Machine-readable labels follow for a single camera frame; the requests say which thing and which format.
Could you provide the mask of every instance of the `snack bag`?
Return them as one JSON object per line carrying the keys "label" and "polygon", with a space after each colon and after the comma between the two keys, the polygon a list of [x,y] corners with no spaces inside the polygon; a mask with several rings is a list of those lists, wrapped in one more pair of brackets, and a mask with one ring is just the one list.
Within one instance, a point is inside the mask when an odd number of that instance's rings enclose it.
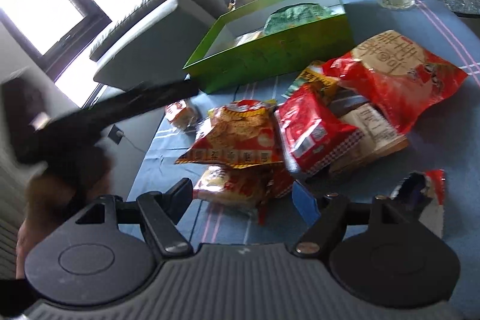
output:
{"label": "snack bag", "polygon": [[198,117],[198,110],[188,100],[165,106],[165,118],[175,128],[186,130],[198,122]]}
{"label": "snack bag", "polygon": [[193,189],[193,197],[241,209],[253,209],[266,195],[258,170],[210,166]]}
{"label": "snack bag", "polygon": [[326,105],[332,102],[332,99],[335,97],[335,94],[338,90],[338,82],[335,78],[323,75],[323,63],[324,62],[320,60],[311,62],[310,65],[306,67],[306,69],[304,69],[300,75],[297,76],[297,78],[282,96],[288,98],[304,83],[317,82],[323,102]]}
{"label": "snack bag", "polygon": [[282,162],[269,110],[270,105],[259,100],[240,100],[213,109],[191,148],[175,163],[245,168]]}
{"label": "snack bag", "polygon": [[390,198],[402,204],[435,235],[442,237],[445,171],[412,172],[395,188]]}
{"label": "snack bag", "polygon": [[363,137],[357,127],[334,116],[310,83],[294,92],[275,116],[285,149],[309,175],[338,159]]}
{"label": "snack bag", "polygon": [[369,103],[340,117],[340,120],[361,129],[364,137],[330,165],[330,175],[366,165],[409,145],[407,138],[398,133]]}
{"label": "snack bag", "polygon": [[326,62],[323,73],[377,106],[399,133],[455,93],[467,73],[395,31],[385,31]]}

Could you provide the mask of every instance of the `wall outlet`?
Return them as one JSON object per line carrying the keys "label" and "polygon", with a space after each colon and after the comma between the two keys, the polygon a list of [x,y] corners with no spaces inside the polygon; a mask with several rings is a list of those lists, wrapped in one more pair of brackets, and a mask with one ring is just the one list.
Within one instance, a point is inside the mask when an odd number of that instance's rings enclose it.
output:
{"label": "wall outlet", "polygon": [[115,144],[119,145],[120,140],[122,140],[123,137],[123,131],[119,129],[116,125],[112,126],[112,129],[110,129],[110,132],[107,136],[110,140],[112,140]]}

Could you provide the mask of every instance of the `table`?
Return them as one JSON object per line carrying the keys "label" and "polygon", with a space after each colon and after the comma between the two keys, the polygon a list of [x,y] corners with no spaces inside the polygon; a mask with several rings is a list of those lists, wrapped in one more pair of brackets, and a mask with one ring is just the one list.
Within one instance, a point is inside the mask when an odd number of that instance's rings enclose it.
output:
{"label": "table", "polygon": [[[408,148],[357,170],[337,183],[335,190],[356,202],[369,202],[373,195],[389,194],[413,170],[444,169],[447,194],[443,238],[458,254],[462,266],[451,303],[467,318],[479,318],[480,300],[476,295],[480,281],[480,40],[439,0],[417,0],[416,7],[402,11],[381,8],[376,0],[342,1],[356,43],[395,29],[471,74],[453,97],[431,107],[420,117],[408,134]],[[283,102],[281,94],[296,75],[280,75],[212,95],[200,94],[194,102],[203,115],[211,107],[242,98],[276,98]],[[332,108],[345,101],[362,99],[349,94],[338,95]],[[167,191],[182,177],[195,183],[205,166],[173,165],[193,140],[193,132],[175,131],[167,121],[162,121],[128,200],[152,190]],[[316,186],[324,190],[322,183]],[[284,241],[291,245],[304,232],[306,224],[289,197],[271,202],[265,226],[258,226],[241,212],[194,200],[178,229],[194,247],[201,242]],[[349,228],[347,236],[359,229],[362,228]],[[122,230],[141,238],[137,226],[123,226]]]}

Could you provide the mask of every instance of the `cardboard box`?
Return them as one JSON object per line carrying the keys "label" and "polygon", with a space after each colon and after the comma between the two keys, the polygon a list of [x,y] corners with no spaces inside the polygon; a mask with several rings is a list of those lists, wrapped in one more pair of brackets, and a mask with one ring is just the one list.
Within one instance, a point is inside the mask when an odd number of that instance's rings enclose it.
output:
{"label": "cardboard box", "polygon": [[[239,36],[262,29],[273,12],[299,3],[317,3],[333,14],[235,46]],[[211,93],[301,71],[313,60],[342,56],[354,46],[341,0],[256,0],[222,15],[183,69]]]}

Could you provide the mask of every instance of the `sofa armrest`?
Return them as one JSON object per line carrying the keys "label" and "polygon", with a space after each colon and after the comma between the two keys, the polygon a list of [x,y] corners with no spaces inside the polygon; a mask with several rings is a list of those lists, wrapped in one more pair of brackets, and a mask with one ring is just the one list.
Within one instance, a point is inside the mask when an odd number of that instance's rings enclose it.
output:
{"label": "sofa armrest", "polygon": [[[90,49],[90,59],[98,61],[121,36],[165,1],[138,0],[138,3],[131,10],[128,10],[123,18],[118,21],[112,21],[95,38]],[[214,18],[218,18],[228,12],[228,7],[223,0],[193,1]]]}
{"label": "sofa armrest", "polygon": [[94,81],[128,90],[183,79],[183,66],[214,22],[192,0],[166,0],[100,58]]}

